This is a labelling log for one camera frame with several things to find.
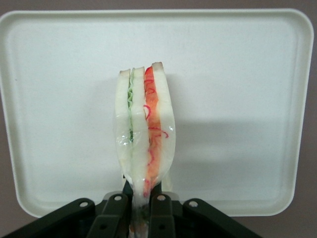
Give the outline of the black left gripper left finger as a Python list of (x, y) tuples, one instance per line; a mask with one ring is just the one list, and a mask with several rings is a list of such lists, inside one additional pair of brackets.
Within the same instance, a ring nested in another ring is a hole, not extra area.
[(6, 238), (126, 238), (129, 233), (132, 188), (105, 195), (95, 204), (76, 199), (7, 234)]

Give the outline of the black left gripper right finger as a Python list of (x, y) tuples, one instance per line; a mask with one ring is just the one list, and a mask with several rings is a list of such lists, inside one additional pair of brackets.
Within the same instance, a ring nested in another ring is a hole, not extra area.
[(150, 238), (259, 238), (207, 202), (192, 198), (184, 203), (162, 192), (161, 184), (151, 191)]

